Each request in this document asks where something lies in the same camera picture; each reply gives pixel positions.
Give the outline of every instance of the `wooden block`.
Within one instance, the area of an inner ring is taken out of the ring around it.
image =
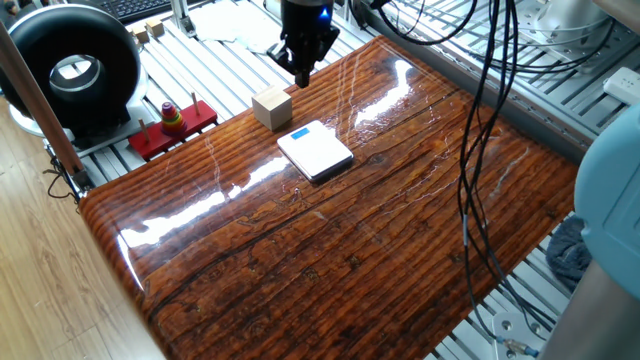
[[[273,85],[253,95],[251,100],[255,118],[271,131],[284,125],[293,116],[291,96]]]
[[[138,38],[138,41],[140,42],[140,44],[146,44],[149,42],[149,33],[147,32],[147,29],[145,29],[142,26],[136,26],[133,28],[133,36],[135,36],[136,38]]]
[[[147,20],[147,30],[149,30],[151,35],[155,38],[164,35],[164,25],[162,24],[162,21],[158,19]]]

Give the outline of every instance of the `wooden table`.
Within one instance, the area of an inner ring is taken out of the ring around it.
[[[422,359],[470,310],[455,194],[472,97],[382,37],[287,91],[289,127],[247,110],[91,191],[83,217],[170,358]],[[315,119],[355,155],[320,186],[276,144]],[[569,212],[575,175],[498,123],[480,196],[504,267]],[[495,284],[472,260],[482,297]]]

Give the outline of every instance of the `wood grain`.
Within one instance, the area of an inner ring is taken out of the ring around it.
[[[98,329],[92,327],[80,336],[55,349],[55,360],[111,360]]]
[[[382,37],[287,92],[287,128],[248,110],[91,191],[86,223],[169,358],[424,358],[470,309],[455,195],[472,97]],[[321,185],[276,145],[316,119],[355,156]],[[484,163],[511,269],[571,209],[576,168],[502,121]]]
[[[42,138],[19,129],[0,99],[0,359],[72,359],[82,349],[87,359],[157,359],[136,317],[110,328],[122,334],[117,346],[97,332],[131,310],[76,205],[47,196],[47,168]],[[59,181],[52,191],[68,188]]]

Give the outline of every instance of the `metal bracket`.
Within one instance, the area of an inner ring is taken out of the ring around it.
[[[540,326],[540,324],[531,319],[529,320],[531,329],[527,326],[524,315],[520,312],[498,313],[493,317],[493,333],[505,339],[513,339],[527,344],[532,349],[540,351],[546,343],[543,339],[548,339],[550,334],[545,328]],[[496,351],[497,360],[532,359],[527,355],[516,354],[504,345],[498,344],[497,341],[493,342],[493,348]]]
[[[187,0],[171,0],[173,10],[173,22],[188,37],[196,36],[196,26],[189,17]]]

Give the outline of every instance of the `black cable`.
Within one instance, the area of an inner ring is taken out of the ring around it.
[[[42,173],[54,174],[56,175],[56,177],[53,179],[53,181],[49,185],[49,188],[47,189],[47,195],[49,195],[54,199],[66,199],[68,197],[71,197],[73,199],[74,204],[78,205],[80,202],[80,195],[73,187],[73,182],[71,180],[71,177],[69,177],[69,174],[64,169],[64,166],[62,165],[62,163],[60,163],[57,158],[51,158],[50,164],[53,167],[53,169],[46,169]],[[53,187],[55,186],[56,182],[60,178],[62,178],[64,182],[67,184],[67,186],[69,186],[69,188],[71,189],[71,191],[68,192],[66,195],[55,195],[51,193],[51,191],[53,190]]]
[[[465,16],[464,20],[462,20],[462,22],[460,23],[460,25],[458,25],[451,33],[449,33],[448,35],[437,39],[437,40],[430,40],[430,41],[423,41],[423,40],[418,40],[416,38],[413,38],[411,36],[409,36],[409,34],[415,29],[415,27],[418,25],[419,21],[420,21],[420,17],[422,16],[422,13],[424,11],[424,0],[423,0],[423,6],[420,10],[420,14],[418,15],[418,18],[416,19],[416,23],[414,24],[414,26],[407,31],[406,33],[401,32],[397,27],[393,26],[393,24],[391,23],[391,21],[389,20],[389,18],[387,17],[387,14],[384,12],[384,10],[382,9],[383,6],[378,7],[378,13],[380,14],[380,17],[382,18],[382,21],[384,21],[384,23],[389,27],[389,29],[391,29],[391,31],[393,31],[396,35],[400,36],[401,38],[416,44],[416,45],[421,45],[421,46],[431,46],[431,45],[437,45],[437,44],[441,44],[449,39],[451,39],[452,37],[458,35],[460,33],[460,31],[462,31],[462,29],[467,26],[467,23],[469,22],[469,20],[471,20],[471,17],[473,16],[473,13],[476,11],[476,6],[478,5],[478,0],[472,0],[471,1],[471,8],[469,9],[469,12],[467,13],[467,15]]]
[[[602,39],[602,41],[600,42],[600,44],[598,44],[598,46],[592,50],[591,52],[589,52],[588,54],[575,59],[575,60],[571,60],[571,61],[565,61],[565,62],[561,62],[558,64],[551,64],[551,65],[521,65],[518,63],[516,64],[516,72],[519,73],[527,73],[527,74],[557,74],[557,73],[562,73],[568,70],[573,70],[575,68],[577,68],[578,66],[584,64],[585,62],[587,62],[589,59],[591,59],[593,56],[595,56],[600,50],[602,50],[602,48],[604,48],[604,46],[607,44],[607,42],[609,41],[611,34],[613,33],[613,29],[615,28],[615,24],[616,21],[611,19],[611,24],[609,26],[609,29],[607,31],[607,34],[605,35],[605,37]],[[475,58],[480,58],[483,59],[484,57],[482,57],[479,54],[475,54],[475,53],[471,53],[472,56],[474,56]],[[495,65],[495,62],[497,60],[496,59],[491,59],[491,64],[492,67],[497,67],[497,65]],[[512,63],[508,63],[508,65],[513,68],[513,62]],[[555,69],[557,67],[561,67],[561,66],[567,66],[566,68],[562,68],[562,69]]]

